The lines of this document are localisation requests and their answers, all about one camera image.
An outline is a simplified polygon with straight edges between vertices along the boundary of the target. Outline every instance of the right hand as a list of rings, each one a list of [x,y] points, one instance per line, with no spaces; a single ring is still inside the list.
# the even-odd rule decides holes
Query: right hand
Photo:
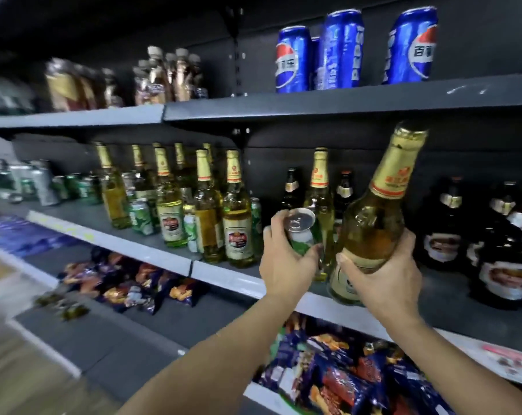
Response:
[[[372,274],[361,272],[345,254],[336,255],[362,303],[386,330],[421,321],[418,299],[423,278],[413,259],[414,245],[415,235],[405,229],[390,260]]]

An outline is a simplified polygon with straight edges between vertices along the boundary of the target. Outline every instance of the blue pepsi can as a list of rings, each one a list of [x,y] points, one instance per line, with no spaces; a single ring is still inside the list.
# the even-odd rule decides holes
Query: blue pepsi can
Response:
[[[427,80],[436,48],[436,33],[436,7],[419,7],[401,13],[388,39],[382,84]]]
[[[320,37],[313,36],[311,38],[311,90],[317,88],[317,73],[319,70],[319,46]]]
[[[305,26],[280,30],[277,44],[277,93],[305,92],[311,86],[311,36]]]
[[[318,90],[359,85],[364,36],[360,10],[339,10],[327,15],[321,35]]]

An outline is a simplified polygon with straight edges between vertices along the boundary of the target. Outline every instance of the hand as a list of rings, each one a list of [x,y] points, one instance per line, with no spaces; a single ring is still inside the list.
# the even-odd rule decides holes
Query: hand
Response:
[[[390,260],[373,274],[361,272],[345,254],[336,255],[361,301],[386,330],[421,321],[418,299],[423,278],[413,260],[414,245],[415,235],[405,229]]]
[[[265,249],[259,266],[267,295],[291,300],[294,307],[307,292],[319,266],[322,244],[316,244],[301,257],[292,249],[284,232],[283,220],[289,211],[277,212],[263,230]]]

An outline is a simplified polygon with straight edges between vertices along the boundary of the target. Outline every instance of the left hand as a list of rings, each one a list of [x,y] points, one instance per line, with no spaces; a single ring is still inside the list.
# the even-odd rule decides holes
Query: left hand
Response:
[[[292,300],[295,306],[313,281],[322,244],[312,246],[303,257],[297,254],[284,231],[283,220],[288,214],[288,210],[277,212],[271,225],[263,230],[265,249],[259,273],[265,281],[267,295]]]

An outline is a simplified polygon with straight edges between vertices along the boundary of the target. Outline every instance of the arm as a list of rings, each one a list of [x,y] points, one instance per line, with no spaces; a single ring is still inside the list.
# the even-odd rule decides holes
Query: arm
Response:
[[[279,328],[311,285],[318,264],[320,246],[313,246],[303,258],[292,250],[284,233],[285,215],[286,211],[279,212],[263,232],[265,251],[259,272],[265,296],[160,371],[126,402],[119,415],[237,412],[245,388],[264,363]]]
[[[405,230],[391,259],[370,275],[345,255],[336,258],[363,304],[458,415],[522,415],[520,390],[473,361],[420,317],[422,276],[412,258],[414,243],[414,234]]]

